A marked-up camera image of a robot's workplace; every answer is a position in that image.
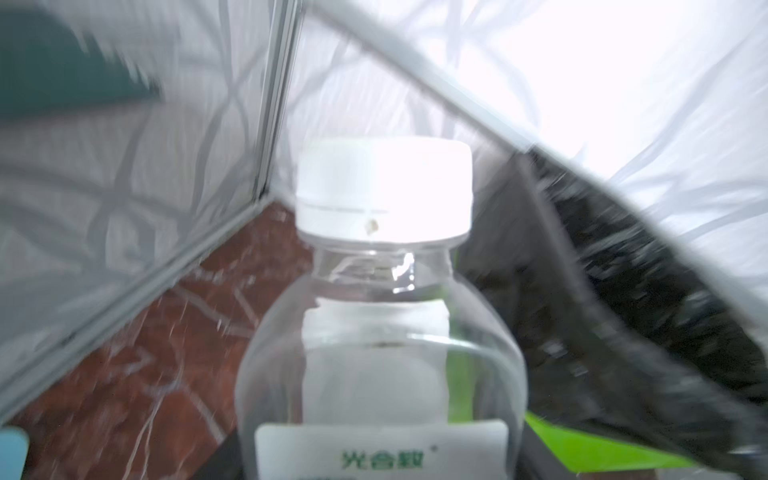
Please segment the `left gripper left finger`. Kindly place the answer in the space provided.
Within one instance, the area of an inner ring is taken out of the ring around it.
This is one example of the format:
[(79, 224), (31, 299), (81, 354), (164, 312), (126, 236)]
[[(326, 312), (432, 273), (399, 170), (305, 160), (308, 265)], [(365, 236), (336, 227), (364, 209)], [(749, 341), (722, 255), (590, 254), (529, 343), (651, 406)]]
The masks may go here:
[(242, 480), (243, 464), (240, 448), (221, 446), (203, 465), (204, 480)]

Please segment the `green label square bottle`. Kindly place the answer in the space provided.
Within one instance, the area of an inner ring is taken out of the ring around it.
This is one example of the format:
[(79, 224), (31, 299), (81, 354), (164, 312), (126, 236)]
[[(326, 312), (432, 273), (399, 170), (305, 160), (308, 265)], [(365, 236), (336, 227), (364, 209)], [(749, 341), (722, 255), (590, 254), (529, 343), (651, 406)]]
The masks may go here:
[(327, 139), (296, 165), (311, 270), (241, 362), (248, 479), (511, 479), (528, 384), (520, 349), (454, 269), (472, 152), (428, 137)]

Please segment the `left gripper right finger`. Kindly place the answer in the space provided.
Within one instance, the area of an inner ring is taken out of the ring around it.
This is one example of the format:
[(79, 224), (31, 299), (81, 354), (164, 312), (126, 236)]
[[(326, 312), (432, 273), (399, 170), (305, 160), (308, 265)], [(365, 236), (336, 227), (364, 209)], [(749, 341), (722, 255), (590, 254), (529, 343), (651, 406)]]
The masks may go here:
[(578, 480), (536, 434), (524, 434), (518, 459), (519, 480)]

